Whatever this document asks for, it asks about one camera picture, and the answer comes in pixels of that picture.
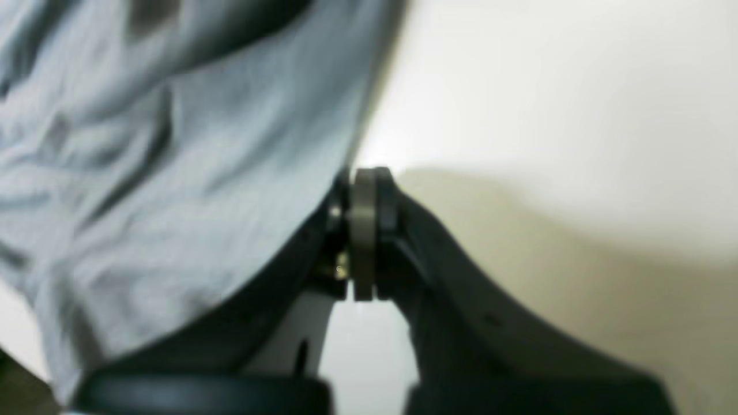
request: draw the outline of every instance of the black plastic part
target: black plastic part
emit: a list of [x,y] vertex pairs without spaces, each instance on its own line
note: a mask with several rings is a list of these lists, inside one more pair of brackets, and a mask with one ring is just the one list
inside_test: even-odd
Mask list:
[[331,392],[306,378],[217,374],[102,374],[88,381],[75,410],[104,415],[327,415]]
[[[528,312],[395,186],[389,170],[373,175],[376,292],[407,319],[421,378],[408,414],[672,414],[658,381]],[[316,374],[331,307],[345,297],[345,281],[333,279],[333,270],[348,243],[348,226],[335,214],[348,209],[346,177],[239,293],[173,336],[97,371],[72,409],[328,415],[329,390],[303,376]],[[190,404],[156,412],[159,399]],[[305,408],[296,411],[290,401]]]
[[487,380],[423,385],[407,415],[670,415],[658,385],[646,380]]

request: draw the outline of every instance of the wrinkled cloth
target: wrinkled cloth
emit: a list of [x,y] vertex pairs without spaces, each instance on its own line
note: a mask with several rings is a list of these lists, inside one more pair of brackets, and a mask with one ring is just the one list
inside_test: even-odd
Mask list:
[[0,278],[56,397],[247,284],[346,163],[398,0],[0,0]]

